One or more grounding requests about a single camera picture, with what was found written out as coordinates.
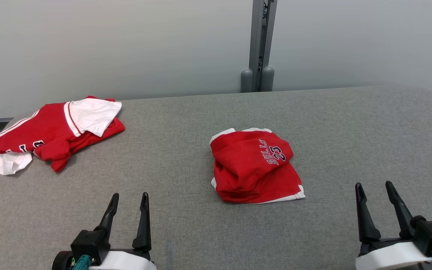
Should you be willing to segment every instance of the red stripe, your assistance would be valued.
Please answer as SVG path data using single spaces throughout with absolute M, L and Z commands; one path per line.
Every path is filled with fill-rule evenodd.
M 69 118 L 71 119 L 72 124 L 76 127 L 79 134 L 81 134 L 81 131 L 79 130 L 78 126 L 76 125 L 76 123 L 74 122 L 74 120 L 72 119 L 72 116 L 71 116 L 71 109 L 70 109 L 71 103 L 72 103 L 72 101 L 67 105 L 67 112 L 69 113 Z

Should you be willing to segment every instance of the teal connector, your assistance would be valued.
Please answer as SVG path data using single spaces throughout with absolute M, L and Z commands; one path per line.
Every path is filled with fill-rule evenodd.
M 91 257 L 82 255 L 72 270 L 88 270 L 91 263 Z

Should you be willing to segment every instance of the white partition panel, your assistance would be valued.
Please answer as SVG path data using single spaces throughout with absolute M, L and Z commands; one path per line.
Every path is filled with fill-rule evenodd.
M 0 118 L 240 90 L 252 0 L 0 0 Z
M 432 0 L 279 0 L 269 66 L 273 91 L 432 89 Z

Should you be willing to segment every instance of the folded clothing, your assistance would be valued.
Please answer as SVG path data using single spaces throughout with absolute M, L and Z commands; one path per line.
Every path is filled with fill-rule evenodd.
M 225 202 L 272 203 L 305 198 L 290 164 L 290 144 L 269 129 L 233 128 L 214 135 L 211 185 Z
M 26 167 L 32 160 L 31 152 L 40 147 L 36 155 L 59 161 L 55 167 L 61 170 L 65 166 L 61 168 L 61 162 L 66 160 L 67 163 L 75 145 L 81 149 L 115 134 L 110 132 L 104 136 L 121 107 L 121 102 L 91 96 L 78 101 L 46 104 L 31 117 L 0 132 L 0 174 L 14 174 Z M 119 126 L 112 132 L 122 130 Z

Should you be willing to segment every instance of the gray tablecloth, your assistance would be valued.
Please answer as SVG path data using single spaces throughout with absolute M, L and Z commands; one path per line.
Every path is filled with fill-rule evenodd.
M 0 175 L 0 270 L 50 269 L 120 193 L 110 242 L 130 248 L 149 193 L 158 269 L 352 269 L 354 185 L 383 237 L 399 227 L 391 180 L 413 215 L 432 219 L 432 92 L 408 87 L 221 94 L 123 101 L 126 130 L 72 157 L 61 173 L 35 158 Z M 269 128 L 293 148 L 304 200 L 236 205 L 210 181 L 209 139 Z

